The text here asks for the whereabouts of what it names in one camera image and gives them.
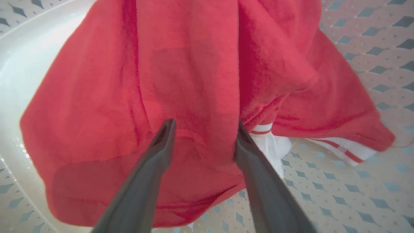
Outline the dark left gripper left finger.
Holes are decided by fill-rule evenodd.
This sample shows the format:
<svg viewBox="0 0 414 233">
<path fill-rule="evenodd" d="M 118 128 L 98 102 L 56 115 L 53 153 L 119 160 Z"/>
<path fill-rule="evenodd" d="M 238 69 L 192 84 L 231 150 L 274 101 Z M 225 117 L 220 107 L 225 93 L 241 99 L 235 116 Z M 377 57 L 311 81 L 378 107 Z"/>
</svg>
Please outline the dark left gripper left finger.
<svg viewBox="0 0 414 233">
<path fill-rule="evenodd" d="M 151 233 L 161 179 L 171 164 L 176 121 L 163 122 L 91 233 Z"/>
</svg>

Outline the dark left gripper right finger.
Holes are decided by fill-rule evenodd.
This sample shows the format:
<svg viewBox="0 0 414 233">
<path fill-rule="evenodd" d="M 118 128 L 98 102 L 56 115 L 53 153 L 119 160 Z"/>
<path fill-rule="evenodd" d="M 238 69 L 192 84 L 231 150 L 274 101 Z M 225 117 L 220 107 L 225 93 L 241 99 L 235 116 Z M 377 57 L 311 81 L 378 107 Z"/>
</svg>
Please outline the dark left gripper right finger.
<svg viewBox="0 0 414 233">
<path fill-rule="evenodd" d="M 244 176 L 256 233 L 316 233 L 242 122 L 238 125 L 234 149 L 234 160 Z"/>
</svg>

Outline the red cloth garment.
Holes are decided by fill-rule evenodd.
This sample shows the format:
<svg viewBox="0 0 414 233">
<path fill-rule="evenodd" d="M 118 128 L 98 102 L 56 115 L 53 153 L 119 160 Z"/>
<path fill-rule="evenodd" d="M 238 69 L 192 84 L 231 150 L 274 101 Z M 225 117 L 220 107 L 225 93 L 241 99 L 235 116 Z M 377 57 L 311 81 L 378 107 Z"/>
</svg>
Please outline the red cloth garment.
<svg viewBox="0 0 414 233">
<path fill-rule="evenodd" d="M 97 0 L 20 127 L 50 212 L 93 226 L 161 124 L 177 124 L 154 227 L 245 188 L 241 121 L 275 167 L 290 137 L 352 166 L 392 146 L 367 90 L 320 30 L 321 0 Z"/>
</svg>

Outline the white perforated laundry basket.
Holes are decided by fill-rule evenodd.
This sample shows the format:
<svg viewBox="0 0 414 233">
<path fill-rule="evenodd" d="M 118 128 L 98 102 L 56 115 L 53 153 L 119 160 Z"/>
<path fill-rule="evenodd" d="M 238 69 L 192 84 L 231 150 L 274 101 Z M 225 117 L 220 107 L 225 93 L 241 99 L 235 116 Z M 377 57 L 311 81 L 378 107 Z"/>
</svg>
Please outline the white perforated laundry basket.
<svg viewBox="0 0 414 233">
<path fill-rule="evenodd" d="M 93 0 L 0 0 L 0 233 L 90 233 L 49 211 L 19 120 Z M 286 185 L 318 233 L 414 233 L 414 0 L 321 0 L 336 45 L 395 134 L 351 167 L 306 139 L 282 160 Z"/>
</svg>

